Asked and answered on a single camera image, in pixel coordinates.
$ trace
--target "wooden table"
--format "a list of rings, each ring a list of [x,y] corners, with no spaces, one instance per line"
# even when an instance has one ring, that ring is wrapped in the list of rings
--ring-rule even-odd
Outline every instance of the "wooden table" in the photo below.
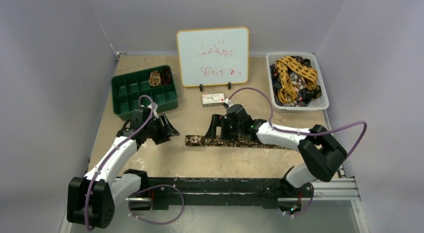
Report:
[[[169,65],[173,72],[178,94],[178,108],[166,111],[171,124],[180,132],[171,141],[155,145],[151,139],[140,147],[125,164],[126,169],[147,171],[151,177],[208,177],[208,178],[279,178],[291,167],[303,162],[301,155],[288,149],[236,148],[185,146],[186,135],[204,135],[212,114],[225,114],[220,106],[203,107],[202,94],[224,93],[225,97],[242,87],[253,87],[270,96],[265,57],[250,57],[249,80],[236,84],[228,90],[226,85],[185,88],[181,84],[180,66],[177,56],[122,56],[116,75],[131,73],[160,65]],[[232,99],[242,104],[253,119],[268,119],[270,107],[257,92],[243,90]],[[309,128],[315,124],[325,126],[322,111],[275,113],[274,124],[296,128]],[[109,92],[106,107],[100,122],[91,155],[89,170],[111,147],[116,132],[123,121],[113,113],[112,96]]]

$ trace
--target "whiteboard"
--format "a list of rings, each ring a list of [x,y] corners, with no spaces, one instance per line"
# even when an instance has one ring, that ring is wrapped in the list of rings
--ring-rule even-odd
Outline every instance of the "whiteboard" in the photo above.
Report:
[[[176,34],[182,85],[198,87],[248,81],[246,27],[181,30]]]

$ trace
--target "red handwriting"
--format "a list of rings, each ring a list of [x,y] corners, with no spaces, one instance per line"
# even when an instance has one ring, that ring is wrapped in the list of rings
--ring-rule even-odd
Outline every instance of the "red handwriting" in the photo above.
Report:
[[[223,76],[224,75],[224,70],[223,69],[218,69],[218,68],[212,68],[210,66],[206,66],[206,67],[201,67],[200,71],[202,72],[202,74],[204,76]],[[229,74],[230,75],[234,75],[237,71],[235,71],[234,69],[230,69],[229,70]]]
[[[224,41],[218,40],[218,43],[215,44],[206,44],[203,43],[200,46],[201,53],[197,54],[199,58],[207,55],[216,55],[221,57],[232,57],[234,54],[233,49],[225,48]]]

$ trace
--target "gray floor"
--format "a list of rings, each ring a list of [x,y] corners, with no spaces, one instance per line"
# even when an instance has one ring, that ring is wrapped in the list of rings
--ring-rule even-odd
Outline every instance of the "gray floor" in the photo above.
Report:
[[[169,210],[145,212],[146,219],[168,221],[180,206]],[[128,206],[120,205],[111,224],[93,233],[358,233],[350,201],[314,201],[301,216],[290,219],[279,210],[256,206],[186,206],[174,223],[152,225],[128,216]],[[84,225],[74,225],[72,233],[85,232]]]

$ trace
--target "gray wall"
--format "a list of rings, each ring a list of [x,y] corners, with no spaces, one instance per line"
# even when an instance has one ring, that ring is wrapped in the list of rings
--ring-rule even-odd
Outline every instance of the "gray wall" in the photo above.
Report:
[[[116,58],[87,0],[0,0],[0,231],[58,232]]]
[[[424,0],[346,0],[316,52],[333,128],[369,124],[346,168],[372,233],[424,229],[423,15]]]
[[[176,53],[179,30],[245,26],[250,52],[315,52],[344,0],[90,0],[116,51]]]

